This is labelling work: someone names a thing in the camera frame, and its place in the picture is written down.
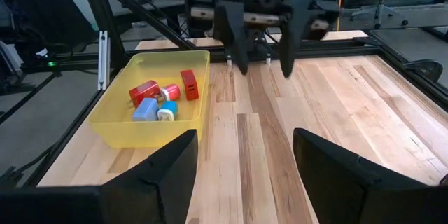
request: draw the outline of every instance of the wood plank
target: wood plank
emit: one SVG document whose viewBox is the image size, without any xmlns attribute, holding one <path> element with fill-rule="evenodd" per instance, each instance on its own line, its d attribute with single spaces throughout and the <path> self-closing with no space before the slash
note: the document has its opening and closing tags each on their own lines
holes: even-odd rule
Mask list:
<svg viewBox="0 0 448 224">
<path fill-rule="evenodd" d="M 364 33 L 326 39 L 352 36 Z M 296 60 L 289 79 L 278 61 L 251 64 L 246 76 L 212 64 L 209 102 L 188 224 L 318 223 L 291 150 L 296 127 L 427 184 L 448 173 L 447 113 L 378 56 Z M 40 186 L 101 184 L 154 151 L 112 149 L 85 121 Z"/>
</svg>

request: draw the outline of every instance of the white cap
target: white cap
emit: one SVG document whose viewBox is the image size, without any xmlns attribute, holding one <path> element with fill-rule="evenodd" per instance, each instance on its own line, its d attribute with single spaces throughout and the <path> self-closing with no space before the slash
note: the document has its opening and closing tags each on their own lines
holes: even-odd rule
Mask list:
<svg viewBox="0 0 448 224">
<path fill-rule="evenodd" d="M 161 108 L 159 111 L 157 111 L 157 117 L 159 120 L 162 121 L 173 121 L 174 120 L 174 114 L 173 111 L 170 111 L 169 109 Z"/>
<path fill-rule="evenodd" d="M 171 101 L 171 100 L 169 99 L 169 93 L 168 93 L 168 91 L 167 91 L 166 89 L 164 89 L 164 88 L 160 88 L 160 92 L 162 93 L 163 99 L 164 99 L 165 101 Z"/>
</svg>

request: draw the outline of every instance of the wooden table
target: wooden table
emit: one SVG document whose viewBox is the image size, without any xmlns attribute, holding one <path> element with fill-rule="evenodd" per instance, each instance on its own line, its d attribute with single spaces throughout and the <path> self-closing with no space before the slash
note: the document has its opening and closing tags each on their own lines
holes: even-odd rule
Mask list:
<svg viewBox="0 0 448 224">
<path fill-rule="evenodd" d="M 327 39 L 353 36 L 364 33 Z M 174 45 L 138 46 L 161 47 Z M 378 56 L 296 60 L 289 79 L 278 61 L 254 62 L 247 76 L 212 64 L 209 93 L 189 224 L 317 223 L 291 151 L 295 127 L 427 184 L 448 173 L 447 113 Z M 40 186 L 104 183 L 153 151 L 110 148 L 85 121 Z"/>
</svg>

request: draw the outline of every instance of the electronic equipment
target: electronic equipment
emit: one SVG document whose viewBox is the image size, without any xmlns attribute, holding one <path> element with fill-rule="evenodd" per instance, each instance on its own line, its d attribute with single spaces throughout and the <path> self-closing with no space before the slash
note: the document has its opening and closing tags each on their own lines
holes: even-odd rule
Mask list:
<svg viewBox="0 0 448 224">
<path fill-rule="evenodd" d="M 234 60 L 246 74 L 248 53 L 274 54 L 266 42 L 267 28 L 278 27 L 281 69 L 285 77 L 293 70 L 295 52 L 303 39 L 320 40 L 339 16 L 335 1 L 321 0 L 185 0 L 189 28 L 209 30 L 225 47 L 227 63 Z"/>
<path fill-rule="evenodd" d="M 429 186 L 305 129 L 295 129 L 300 177 L 320 224 L 448 223 L 448 186 Z"/>
<path fill-rule="evenodd" d="M 0 190 L 0 223 L 185 223 L 197 146 L 189 129 L 104 185 Z"/>
</svg>

